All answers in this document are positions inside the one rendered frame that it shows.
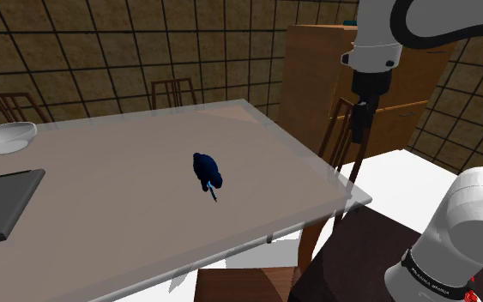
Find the light brown wooden cabinet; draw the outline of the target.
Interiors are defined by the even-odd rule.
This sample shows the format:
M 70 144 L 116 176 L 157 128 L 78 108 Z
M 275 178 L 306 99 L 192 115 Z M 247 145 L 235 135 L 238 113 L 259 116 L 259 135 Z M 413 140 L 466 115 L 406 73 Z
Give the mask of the light brown wooden cabinet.
M 287 30 L 278 124 L 317 153 L 339 99 L 356 103 L 353 71 L 341 64 L 357 29 L 338 25 L 296 25 Z M 404 48 L 382 95 L 367 144 L 367 156 L 403 149 L 449 62 L 454 44 L 427 50 Z

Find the dark robot stand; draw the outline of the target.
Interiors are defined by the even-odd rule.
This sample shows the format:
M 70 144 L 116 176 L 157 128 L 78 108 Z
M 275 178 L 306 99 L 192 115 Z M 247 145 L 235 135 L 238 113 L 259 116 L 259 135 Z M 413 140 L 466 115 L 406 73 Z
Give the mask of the dark robot stand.
M 332 232 L 291 290 L 287 302 L 457 302 L 416 281 L 409 270 L 459 287 L 474 283 L 483 302 L 483 221 L 448 227 L 438 212 L 424 232 L 368 207 Z

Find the dark blue lumpy object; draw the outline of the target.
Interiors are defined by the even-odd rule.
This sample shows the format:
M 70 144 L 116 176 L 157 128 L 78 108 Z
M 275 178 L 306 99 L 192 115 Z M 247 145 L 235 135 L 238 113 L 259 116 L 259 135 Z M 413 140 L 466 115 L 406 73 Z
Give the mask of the dark blue lumpy object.
M 223 184 L 222 176 L 214 159 L 207 154 L 193 154 L 193 170 L 201 183 L 202 190 L 209 192 L 214 201 L 217 197 L 214 189 L 219 189 Z

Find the brown wooden chair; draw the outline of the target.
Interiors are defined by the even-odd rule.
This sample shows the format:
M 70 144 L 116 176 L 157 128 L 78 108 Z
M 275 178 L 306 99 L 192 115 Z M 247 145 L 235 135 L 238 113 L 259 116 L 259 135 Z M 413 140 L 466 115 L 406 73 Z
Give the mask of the brown wooden chair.
M 0 112 L 8 123 L 27 122 L 27 117 L 18 102 L 18 98 L 25 98 L 36 111 L 43 123 L 49 123 L 49 118 L 42 112 L 36 100 L 29 93 L 1 93 Z
M 187 78 L 175 78 L 170 80 L 161 80 L 151 82 L 151 106 L 153 110 L 157 109 L 156 87 L 163 86 L 166 91 L 167 104 L 169 107 L 180 107 L 183 105 L 183 92 L 181 83 L 186 82 L 189 86 L 192 103 L 197 104 L 196 92 L 192 80 Z
M 342 169 L 350 147 L 359 147 L 348 178 L 347 190 L 351 190 L 355 183 L 365 158 L 371 122 L 376 110 L 377 103 L 370 106 L 361 100 L 354 105 L 343 98 L 339 99 L 323 137 L 318 151 L 320 156 L 324 155 L 333 132 L 339 130 L 329 159 L 335 172 Z M 312 253 L 328 220 L 324 217 L 303 227 L 296 267 L 199 269 L 195 302 L 287 302 L 291 289 L 310 265 Z

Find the grey table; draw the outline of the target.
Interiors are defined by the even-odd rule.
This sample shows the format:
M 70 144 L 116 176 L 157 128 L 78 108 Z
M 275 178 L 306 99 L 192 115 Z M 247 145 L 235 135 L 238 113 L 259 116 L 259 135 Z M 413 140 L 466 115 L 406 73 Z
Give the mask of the grey table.
M 204 192 L 193 154 L 223 179 Z M 245 100 L 42 124 L 0 174 L 45 176 L 0 242 L 0 302 L 105 302 L 371 198 Z

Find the white bowl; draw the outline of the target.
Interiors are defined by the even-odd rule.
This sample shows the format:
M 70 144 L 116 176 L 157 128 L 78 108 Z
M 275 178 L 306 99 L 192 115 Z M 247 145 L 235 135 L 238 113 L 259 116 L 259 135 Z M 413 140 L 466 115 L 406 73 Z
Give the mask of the white bowl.
M 12 154 L 26 148 L 37 134 L 37 127 L 31 122 L 0 124 L 0 154 Z

